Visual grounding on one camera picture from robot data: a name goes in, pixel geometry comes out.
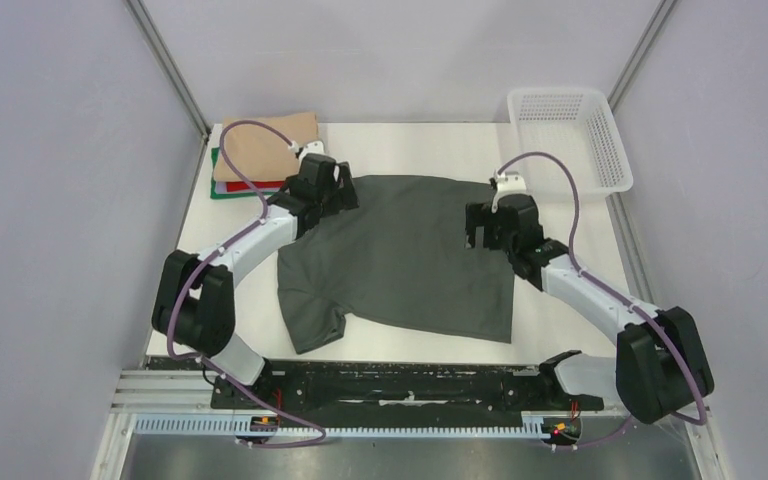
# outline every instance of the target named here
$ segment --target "purple cable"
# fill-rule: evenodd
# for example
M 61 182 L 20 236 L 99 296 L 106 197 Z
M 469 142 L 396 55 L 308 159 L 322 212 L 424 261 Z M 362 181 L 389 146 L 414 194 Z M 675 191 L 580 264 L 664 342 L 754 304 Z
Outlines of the purple cable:
M 648 313 L 643 311 L 642 308 L 638 307 L 637 305 L 634 305 L 634 303 L 625 295 L 622 293 L 614 290 L 611 288 L 608 284 L 605 282 L 599 280 L 595 276 L 591 275 L 589 272 L 581 268 L 581 265 L 578 263 L 578 260 L 575 258 L 575 248 L 574 248 L 574 240 L 575 240 L 575 233 L 578 230 L 578 219 L 581 215 L 581 202 L 578 198 L 578 187 L 575 185 L 575 180 L 572 178 L 572 173 L 570 173 L 569 169 L 566 165 L 564 165 L 563 162 L 558 160 L 557 157 L 550 155 L 545 152 L 527 152 L 523 153 L 521 155 L 517 155 L 508 163 L 502 165 L 502 167 L 499 169 L 499 173 L 504 172 L 508 169 L 511 165 L 514 163 L 527 158 L 527 157 L 544 157 L 552 162 L 555 163 L 558 167 L 563 170 L 564 175 L 567 177 L 567 181 L 569 181 L 570 188 L 572 189 L 572 200 L 573 204 L 575 205 L 575 213 L 573 215 L 572 219 L 572 228 L 570 228 L 570 236 L 569 236 L 569 257 L 570 262 L 573 265 L 573 268 L 578 271 L 579 275 L 586 278 L 590 283 L 596 285 L 605 293 L 608 295 L 616 298 L 620 303 L 622 303 L 626 308 L 636 313 L 640 318 L 646 321 L 646 323 L 652 328 L 652 330 L 655 332 L 656 335 L 658 335 L 658 338 L 661 339 L 661 341 L 664 343 L 664 346 L 667 348 L 667 350 L 670 352 L 670 355 L 673 356 L 673 358 L 676 359 L 676 364 L 678 365 L 679 370 L 681 370 L 681 374 L 684 376 L 685 381 L 687 381 L 687 386 L 690 388 L 690 393 L 693 395 L 693 400 L 696 403 L 696 409 L 699 411 L 699 418 L 693 418 L 688 417 L 687 415 L 675 412 L 673 413 L 673 416 L 676 418 L 680 418 L 681 420 L 684 420 L 688 423 L 692 423 L 693 425 L 705 425 L 705 423 L 708 421 L 708 413 L 705 410 L 705 402 L 702 400 L 702 392 L 699 391 L 699 386 L 696 384 L 696 380 L 693 378 L 693 373 L 690 372 L 690 367 L 687 366 L 687 362 L 684 361 L 684 358 L 682 358 L 681 353 L 678 351 L 678 347 L 673 343 L 672 340 L 670 340 L 670 337 L 667 336 L 667 333 L 664 332 L 664 329 L 661 328 L 660 325 L 655 323 L 655 319 L 652 318 Z M 621 432 L 625 431 L 625 428 L 628 427 L 630 424 L 630 421 L 626 421 L 623 423 L 623 426 L 617 430 L 616 432 L 612 433 L 608 437 L 613 438 L 616 435 L 619 435 Z M 602 443 L 600 440 L 595 440 L 593 442 L 588 442 L 586 444 L 583 444 L 579 446 L 585 447 L 585 446 L 591 446 L 594 444 Z
M 268 403 L 264 402 L 263 400 L 257 398 L 257 396 L 251 392 L 245 385 L 243 385 L 241 382 L 239 382 L 236 378 L 231 376 L 228 372 L 224 371 L 221 367 L 216 365 L 215 363 L 211 362 L 209 358 L 203 357 L 198 352 L 189 352 L 189 353 L 182 353 L 178 354 L 175 353 L 175 342 L 173 339 L 175 338 L 175 327 L 178 325 L 178 315 L 181 313 L 181 306 L 184 304 L 184 299 L 187 298 L 187 293 L 190 291 L 190 288 L 192 288 L 193 283 L 195 283 L 196 278 L 201 274 L 202 271 L 204 271 L 205 268 L 207 268 L 208 265 L 210 265 L 210 262 L 212 262 L 216 257 L 220 255 L 220 250 L 224 250 L 226 248 L 229 248 L 231 245 L 239 241 L 241 238 L 245 237 L 249 233 L 251 233 L 254 229 L 259 227 L 260 221 L 266 218 L 266 214 L 268 211 L 268 204 L 266 203 L 266 197 L 263 195 L 263 192 L 257 188 L 257 186 L 252 183 L 251 180 L 249 180 L 248 177 L 246 177 L 243 172 L 241 172 L 236 166 L 234 166 L 233 162 L 231 162 L 231 159 L 228 158 L 228 152 L 225 151 L 225 137 L 228 134 L 228 131 L 232 128 L 235 128 L 240 125 L 254 125 L 257 127 L 265 128 L 269 130 L 270 132 L 277 135 L 281 140 L 283 140 L 288 146 L 292 146 L 293 142 L 290 141 L 289 138 L 287 138 L 286 135 L 279 132 L 275 128 L 266 125 L 265 123 L 258 122 L 256 120 L 238 120 L 236 122 L 233 122 L 229 124 L 227 127 L 225 127 L 222 130 L 222 134 L 219 136 L 219 151 L 222 153 L 222 159 L 225 161 L 225 163 L 231 168 L 231 170 L 240 177 L 240 180 L 242 180 L 246 185 L 248 185 L 249 188 L 251 188 L 256 194 L 258 199 L 260 200 L 261 204 L 263 205 L 263 209 L 260 213 L 260 215 L 250 224 L 246 225 L 245 228 L 237 232 L 234 236 L 226 240 L 220 247 L 217 247 L 216 250 L 212 251 L 210 255 L 205 257 L 204 260 L 202 260 L 198 266 L 196 266 L 195 270 L 193 270 L 193 273 L 190 274 L 189 277 L 187 277 L 187 280 L 184 282 L 184 285 L 181 287 L 180 293 L 178 293 L 178 298 L 175 299 L 175 305 L 172 307 L 172 314 L 169 317 L 169 326 L 166 329 L 166 353 L 169 355 L 169 358 L 173 360 L 185 360 L 188 358 L 201 358 L 201 360 L 204 362 L 204 364 L 208 367 L 210 367 L 212 370 L 216 371 L 220 376 L 224 375 L 225 379 L 228 380 L 231 385 L 236 387 L 238 390 L 243 392 L 243 395 L 248 397 L 251 401 L 258 404 L 260 407 L 265 408 L 266 410 L 269 410 L 276 415 L 289 419 L 293 422 L 296 422 L 298 424 L 304 425 L 308 428 L 312 428 L 320 433 L 320 436 L 316 438 L 311 438 L 308 440 L 300 440 L 298 442 L 290 442 L 290 443 L 277 443 L 277 444 L 260 444 L 260 445 L 252 445 L 252 447 L 255 448 L 270 448 L 270 449 L 276 449 L 276 448 L 295 448 L 295 447 L 307 447 L 310 445 L 315 445 L 317 443 L 322 442 L 325 440 L 326 432 L 325 429 L 321 426 L 308 422 L 307 420 L 301 419 L 299 417 L 296 417 L 295 415 L 289 414 L 279 408 L 273 407 L 272 405 L 269 405 Z

